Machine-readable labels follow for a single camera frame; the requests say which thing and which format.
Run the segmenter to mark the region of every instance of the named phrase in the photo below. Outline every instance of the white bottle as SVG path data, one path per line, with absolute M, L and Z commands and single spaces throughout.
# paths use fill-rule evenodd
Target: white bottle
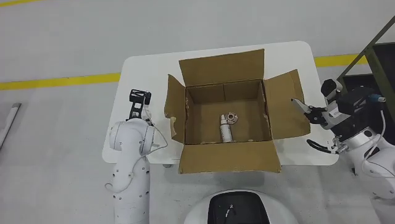
M 221 137 L 222 142 L 229 143 L 232 142 L 232 133 L 230 131 L 230 125 L 228 124 L 228 120 L 225 118 L 225 115 L 221 115 L 221 122 L 220 122 L 220 129 L 221 129 Z

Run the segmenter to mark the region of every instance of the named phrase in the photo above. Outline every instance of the open cardboard box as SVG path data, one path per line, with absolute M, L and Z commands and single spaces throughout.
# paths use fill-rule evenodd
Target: open cardboard box
M 273 139 L 310 133 L 291 103 L 304 101 L 297 70 L 264 80 L 264 50 L 180 60 L 185 86 L 168 76 L 165 116 L 184 144 L 180 173 L 280 172 Z M 220 116 L 234 112 L 234 142 L 223 143 Z

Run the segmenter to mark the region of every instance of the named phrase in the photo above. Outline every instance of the white table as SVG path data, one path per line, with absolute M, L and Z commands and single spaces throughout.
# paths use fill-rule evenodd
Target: white table
M 169 119 L 164 117 L 164 104 L 167 94 L 167 74 L 172 74 L 183 83 L 178 61 L 197 57 L 208 57 L 230 54 L 256 49 L 265 49 L 265 79 L 297 69 L 301 79 L 305 102 L 316 107 L 326 106 L 320 92 L 320 80 L 315 68 L 314 58 L 310 46 L 303 41 L 288 43 L 273 43 L 255 46 L 241 46 L 235 48 L 220 48 L 190 52 L 175 52 L 170 54 L 156 54 L 128 58 L 122 67 L 121 79 L 115 95 L 109 128 L 117 121 L 129 117 L 131 103 L 129 94 L 131 89 L 140 89 L 152 93 L 149 110 L 156 126 L 168 140 L 168 147 L 160 149 L 148 156 L 152 164 L 177 164 L 183 145 L 170 138 Z M 109 147 L 109 129 L 104 141 L 102 156 L 108 163 L 116 163 L 119 151 Z M 311 139 L 327 146 L 333 139 L 331 131 L 325 131 L 319 125 L 311 126 L 311 133 L 298 138 L 275 140 L 278 156 L 282 165 L 332 165 L 338 160 L 338 155 L 326 154 L 312 149 L 306 139 Z M 163 138 L 157 132 L 154 142 L 164 145 Z

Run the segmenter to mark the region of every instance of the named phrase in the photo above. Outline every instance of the floor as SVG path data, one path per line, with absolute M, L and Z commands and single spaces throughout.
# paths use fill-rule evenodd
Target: floor
M 0 81 L 119 72 L 130 56 L 308 42 L 315 57 L 358 53 L 393 16 L 393 0 L 46 0 L 0 7 Z M 393 30 L 384 38 L 393 40 Z M 344 67 L 318 68 L 323 81 Z M 358 65 L 354 73 L 367 72 Z M 22 108 L 0 151 L 0 223 L 112 223 L 102 143 L 117 83 L 0 91 L 0 127 Z M 378 223 L 342 159 L 280 174 L 151 168 L 151 223 L 182 223 L 202 197 L 248 188 L 300 223 Z

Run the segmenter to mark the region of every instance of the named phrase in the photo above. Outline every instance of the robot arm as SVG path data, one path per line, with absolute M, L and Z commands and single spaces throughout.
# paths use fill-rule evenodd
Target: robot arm
M 329 103 L 326 107 L 308 106 L 297 99 L 291 101 L 310 123 L 321 125 L 323 129 L 331 130 L 335 134 L 334 145 L 330 148 L 311 140 L 307 143 L 322 152 L 345 153 L 354 164 L 355 175 L 372 194 L 372 204 L 382 224 L 393 223 L 395 146 L 383 137 L 385 98 L 362 86 L 341 95 L 342 88 L 337 81 L 324 82 L 321 92 Z M 379 135 L 368 126 L 369 111 L 372 108 L 380 109 L 383 119 L 383 130 Z
M 149 103 L 147 96 L 145 92 L 132 90 L 130 119 L 115 123 L 109 135 L 110 147 L 122 152 L 112 171 L 112 182 L 106 184 L 111 186 L 108 190 L 114 198 L 116 224 L 149 223 L 150 175 L 146 155 L 152 152 L 155 127 L 149 118 L 141 117 L 144 103 Z

